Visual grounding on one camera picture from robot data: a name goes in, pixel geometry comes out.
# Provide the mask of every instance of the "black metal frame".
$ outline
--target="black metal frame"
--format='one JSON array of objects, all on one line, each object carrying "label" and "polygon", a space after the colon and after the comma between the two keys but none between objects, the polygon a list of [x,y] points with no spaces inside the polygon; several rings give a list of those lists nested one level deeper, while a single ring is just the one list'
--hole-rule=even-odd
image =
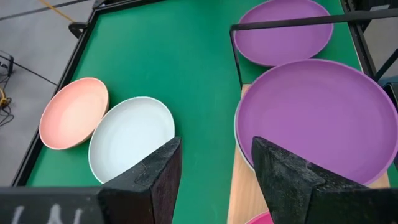
[{"label": "black metal frame", "polygon": [[381,70],[376,75],[376,69],[374,68],[373,60],[370,56],[368,46],[366,45],[366,41],[363,37],[363,33],[360,28],[360,23],[370,21],[372,19],[398,17],[398,9],[385,9],[374,12],[366,12],[366,11],[351,12],[348,9],[347,11],[348,12],[344,15],[310,17],[304,19],[289,19],[283,21],[270,21],[270,22],[252,22],[246,24],[232,25],[229,30],[229,37],[231,39],[236,69],[238,71],[238,78],[241,87],[243,85],[243,81],[242,81],[241,69],[239,66],[238,51],[234,43],[234,32],[239,30],[269,29],[269,28],[279,28],[279,27],[306,26],[314,24],[331,24],[339,22],[348,22],[350,24],[350,30],[353,37],[357,37],[353,38],[353,40],[363,72],[368,76],[370,76],[373,80],[378,81],[381,75],[384,74],[386,70]]},{"label": "black metal frame", "polygon": [[384,65],[380,68],[380,70],[375,74],[375,78],[379,80],[385,72],[391,67],[391,65],[398,59],[398,49],[396,49],[391,56],[386,60]]},{"label": "black metal frame", "polygon": [[[398,7],[398,1],[396,0],[352,0],[352,6],[354,7],[355,10],[364,10],[364,11],[370,11],[372,7],[375,6],[383,6],[383,5],[389,5],[389,9],[397,8]],[[371,21],[364,22],[361,24],[361,29],[363,32],[365,32],[366,28],[368,28],[368,25],[370,24]]]},{"label": "black metal frame", "polygon": [[[85,49],[85,45],[91,35],[91,32],[96,24],[98,16],[114,12],[118,10],[123,10],[132,7],[138,7],[145,4],[160,2],[162,0],[137,0],[137,1],[123,1],[114,4],[109,4],[97,9],[94,9],[91,13],[87,23],[71,24],[69,29],[73,30],[73,34],[79,38],[78,43],[70,57],[62,78],[57,85],[55,93],[61,90],[65,85],[67,85],[72,79],[73,74],[78,66],[81,55]],[[324,24],[324,23],[334,23],[334,22],[349,22],[349,28],[351,35],[353,37],[354,45],[356,47],[357,53],[359,55],[359,61],[363,68],[365,74],[369,75],[375,79],[376,69],[374,68],[373,61],[371,59],[368,47],[363,37],[361,26],[359,22],[370,21],[371,19],[380,19],[386,17],[396,17],[398,16],[398,9],[388,9],[384,11],[375,12],[353,12],[354,7],[348,0],[341,0],[345,15],[339,16],[325,16],[325,17],[315,17],[306,19],[295,19],[287,21],[274,21],[274,22],[257,22],[252,24],[235,24],[231,26],[229,32],[231,37],[231,42],[233,46],[233,53],[236,62],[236,68],[238,71],[238,78],[240,85],[242,87],[243,82],[241,78],[241,71],[239,68],[238,53],[233,42],[233,32],[236,30],[248,30],[248,29],[265,29],[271,27],[286,27],[286,26],[302,26],[309,24]],[[25,185],[30,177],[32,169],[34,168],[35,162],[40,154],[43,147],[43,142],[40,140],[39,132],[36,131],[35,136],[22,160],[20,168],[12,182],[12,186],[22,186]]]},{"label": "black metal frame", "polygon": [[[390,59],[396,57],[396,56],[394,56],[394,54],[396,56],[398,56],[398,49],[391,55]],[[389,66],[389,64],[388,64],[389,60],[387,60],[387,62],[383,65],[383,67]],[[392,103],[397,108],[397,112],[398,112],[398,83],[397,82],[387,83],[383,86],[383,90],[387,93],[387,96],[391,99]],[[398,170],[398,154],[396,154],[393,163],[394,163],[396,169]]]}]

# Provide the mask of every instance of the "cable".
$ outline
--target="cable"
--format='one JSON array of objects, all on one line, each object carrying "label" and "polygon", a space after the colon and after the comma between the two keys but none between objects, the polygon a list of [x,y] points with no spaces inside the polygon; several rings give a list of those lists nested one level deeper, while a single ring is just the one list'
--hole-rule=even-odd
[{"label": "cable", "polygon": [[61,11],[59,11],[58,9],[54,8],[52,5],[50,5],[49,3],[45,2],[44,0],[39,0],[41,3],[43,3],[44,5],[46,5],[47,7],[49,7],[50,9],[54,10],[56,13],[60,14],[61,16],[63,16],[64,18],[66,18],[67,20],[69,20],[70,22],[75,22],[73,19],[71,19],[69,16],[65,15],[64,13],[62,13]]},{"label": "cable", "polygon": [[0,117],[3,117],[3,119],[0,119],[0,127],[10,123],[14,119],[14,115],[11,114],[11,107],[9,106],[12,99],[10,97],[7,97],[6,93],[4,92],[4,90],[7,87],[10,76],[9,75],[4,75],[4,76],[6,77],[0,81],[0,84],[4,83],[4,86],[0,87],[0,94],[1,94]]},{"label": "cable", "polygon": [[[76,3],[81,3],[81,2],[85,2],[85,1],[89,1],[89,0],[73,0],[73,1],[69,1],[69,2],[65,2],[65,3],[61,3],[61,4],[55,4],[53,5],[54,8],[60,8],[60,7],[65,7],[65,6],[70,6]],[[6,20],[6,19],[12,19],[12,18],[16,18],[16,17],[21,17],[21,16],[26,16],[26,15],[30,15],[30,14],[35,14],[38,12],[44,12],[47,10],[51,10],[51,8],[48,7],[43,7],[40,9],[34,9],[31,11],[27,11],[27,12],[21,12],[21,13],[17,13],[17,14],[13,14],[13,15],[9,15],[9,16],[4,16],[4,17],[0,17],[0,21]]]},{"label": "cable", "polygon": [[[8,58],[6,58],[6,57],[4,57],[4,56],[2,56],[2,55],[0,55],[0,57],[3,58],[3,59],[5,59],[5,60],[7,60],[7,61],[10,61]],[[13,64],[17,65],[18,67],[23,68],[24,70],[27,70],[28,72],[30,72],[30,73],[32,73],[32,74],[34,74],[34,75],[37,75],[38,77],[44,79],[45,81],[47,81],[47,82],[49,82],[49,83],[51,83],[51,84],[53,84],[53,85],[55,85],[55,86],[57,85],[56,83],[52,82],[52,81],[49,80],[48,78],[45,78],[45,77],[43,77],[42,75],[39,75],[38,73],[33,72],[33,71],[30,70],[29,68],[26,68],[26,67],[24,67],[24,66],[22,66],[22,65],[20,65],[20,64],[18,64],[18,63],[16,63],[15,61],[13,61]]]}]

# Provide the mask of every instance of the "plate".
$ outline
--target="plate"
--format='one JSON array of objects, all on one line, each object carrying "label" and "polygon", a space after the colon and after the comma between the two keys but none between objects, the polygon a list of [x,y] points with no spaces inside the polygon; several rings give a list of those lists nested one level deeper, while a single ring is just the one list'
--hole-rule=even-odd
[{"label": "plate", "polygon": [[[304,17],[329,16],[329,12],[310,0],[271,0],[248,11],[239,23],[266,22]],[[309,59],[329,42],[333,24],[240,30],[235,45],[248,60],[264,66],[282,65]]]},{"label": "plate", "polygon": [[251,85],[238,106],[236,132],[252,165],[261,136],[360,184],[377,180],[397,153],[397,113],[365,74],[327,60],[275,67]]},{"label": "plate", "polygon": [[246,224],[273,224],[271,214],[269,212],[264,212],[252,220],[248,221]]},{"label": "plate", "polygon": [[82,78],[62,88],[47,104],[39,124],[44,145],[68,149],[87,140],[108,110],[106,86],[96,78]]},{"label": "plate", "polygon": [[254,172],[254,168],[253,166],[250,164],[250,162],[248,161],[248,159],[246,158],[246,156],[244,155],[241,145],[239,144],[238,141],[238,136],[236,135],[236,115],[238,113],[238,108],[236,108],[235,111],[235,116],[234,116],[234,137],[235,137],[235,141],[236,141],[236,146],[238,147],[239,152],[241,153],[241,156],[243,158],[243,161],[248,165],[248,167]]},{"label": "plate", "polygon": [[112,108],[95,129],[88,149],[102,184],[130,169],[174,137],[174,121],[159,100],[139,96]]}]

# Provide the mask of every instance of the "yellow cable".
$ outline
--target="yellow cable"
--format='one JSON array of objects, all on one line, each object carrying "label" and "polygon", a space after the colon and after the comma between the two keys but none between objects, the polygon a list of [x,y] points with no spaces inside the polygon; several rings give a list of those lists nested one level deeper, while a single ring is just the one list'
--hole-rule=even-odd
[{"label": "yellow cable", "polygon": [[75,22],[73,19],[71,19],[69,16],[65,15],[64,13],[62,13],[61,11],[59,11],[58,9],[52,7],[52,5],[50,5],[49,3],[45,2],[44,0],[39,0],[41,3],[45,4],[47,7],[49,7],[50,9],[54,10],[56,13],[60,14],[61,16],[63,16],[64,18],[66,18],[67,20],[69,20],[70,22]]},{"label": "yellow cable", "polygon": [[0,93],[1,93],[1,98],[0,98],[0,107],[6,106],[8,101],[7,101],[7,96],[4,92],[4,90],[0,87]]}]

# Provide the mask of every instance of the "white plate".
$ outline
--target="white plate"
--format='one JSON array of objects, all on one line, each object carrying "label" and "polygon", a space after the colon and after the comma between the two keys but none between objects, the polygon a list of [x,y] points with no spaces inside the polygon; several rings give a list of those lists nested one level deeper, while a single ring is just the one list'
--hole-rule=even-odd
[{"label": "white plate", "polygon": [[171,112],[140,96],[112,108],[95,129],[88,150],[94,176],[105,183],[130,169],[174,137]]},{"label": "white plate", "polygon": [[238,137],[237,137],[237,135],[236,135],[236,112],[238,112],[238,108],[239,108],[239,105],[238,105],[238,107],[237,107],[236,110],[235,110],[235,117],[234,117],[234,137],[235,137],[236,145],[238,146],[239,152],[241,153],[241,156],[242,156],[243,160],[246,162],[246,165],[248,165],[248,167],[254,172],[253,166],[250,165],[249,161],[246,159],[246,157],[245,157],[244,154],[243,154],[241,145],[239,144]]}]

